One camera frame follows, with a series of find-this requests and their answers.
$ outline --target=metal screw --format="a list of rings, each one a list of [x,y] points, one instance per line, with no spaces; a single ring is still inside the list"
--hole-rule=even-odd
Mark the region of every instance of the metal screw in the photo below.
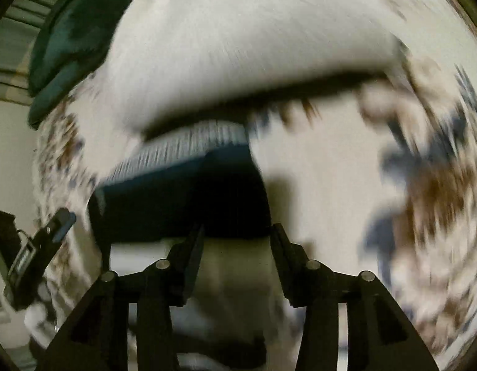
[[[104,274],[101,275],[101,280],[103,282],[112,281],[114,278],[115,278],[115,273],[113,271],[104,272]]]
[[[307,269],[309,269],[310,271],[315,271],[317,269],[319,269],[321,267],[321,262],[319,261],[316,261],[315,259],[309,259],[307,261],[307,264],[305,264],[305,266],[307,267]]]
[[[170,261],[167,259],[160,259],[159,261],[156,261],[156,268],[164,270],[168,269],[170,267]]]
[[[362,279],[364,279],[366,282],[372,282],[374,279],[376,279],[376,276],[371,272],[371,271],[362,271],[360,273],[360,276]]]

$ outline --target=bed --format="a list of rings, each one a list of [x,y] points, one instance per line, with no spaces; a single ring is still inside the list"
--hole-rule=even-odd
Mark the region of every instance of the bed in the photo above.
[[[406,228],[414,207],[438,207],[444,199],[433,192],[433,185],[456,179],[447,178],[449,172],[468,174],[477,163],[477,11],[468,0],[383,1],[393,13],[387,26],[401,40],[406,55],[405,68],[390,83],[343,82],[334,92],[330,88],[309,98],[267,101],[239,114],[220,108],[193,120],[223,117],[242,124],[266,186],[272,221],[282,223],[290,239],[301,243],[311,258],[335,271],[375,272],[415,323],[440,369],[474,369],[477,258],[470,261],[474,274],[460,266],[460,259],[451,260],[453,272],[463,277],[455,290],[415,281],[411,275],[415,264],[406,252],[419,237],[413,235],[409,241]],[[30,310],[33,336],[44,338],[46,344],[100,272],[87,213],[90,196],[121,161],[163,134],[160,130],[145,138],[133,135],[96,115],[92,103],[98,96],[100,72],[94,70],[72,88],[37,131],[32,168],[37,219],[45,224],[63,206],[79,219],[45,273],[52,306],[47,319],[40,316],[41,321],[35,322]],[[404,100],[400,87],[408,84],[421,91],[418,99],[427,96],[445,101],[444,106],[460,102],[450,128],[436,136],[436,151],[417,155],[418,163],[415,153],[422,140],[412,121],[404,124],[406,114],[396,117],[401,135],[391,127],[379,127],[384,121],[373,110],[373,102],[379,100]],[[410,147],[405,139],[409,130],[417,135]],[[448,169],[451,162],[454,167]],[[477,188],[477,171],[471,172],[467,183],[451,188],[450,195]],[[475,208],[477,197],[472,194],[470,199]],[[457,214],[466,212],[463,202],[457,207]],[[436,229],[431,234],[438,239]],[[428,247],[433,241],[425,234],[421,244]],[[477,247],[475,240],[470,244]],[[423,308],[427,293],[441,297],[444,306]],[[346,347],[341,341],[343,369]]]

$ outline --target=black bracket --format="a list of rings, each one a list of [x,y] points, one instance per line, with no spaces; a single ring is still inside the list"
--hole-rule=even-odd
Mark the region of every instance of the black bracket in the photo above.
[[[346,302],[349,371],[437,371],[437,365],[391,294],[370,271],[333,272],[272,226],[270,244],[285,297],[307,307],[296,371],[335,371],[338,303]],[[166,259],[137,274],[104,273],[74,308],[37,371],[126,371],[128,304],[138,303],[139,371],[180,369],[170,306],[191,295],[203,250],[202,230],[176,244]]]

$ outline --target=wall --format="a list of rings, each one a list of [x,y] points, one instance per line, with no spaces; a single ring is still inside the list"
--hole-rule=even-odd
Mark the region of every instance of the wall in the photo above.
[[[36,133],[27,126],[29,108],[0,102],[0,210],[16,216],[15,225],[34,234],[32,155]],[[4,282],[0,280],[0,292]],[[0,342],[11,348],[27,344],[23,313],[6,307],[10,322],[0,324]]]

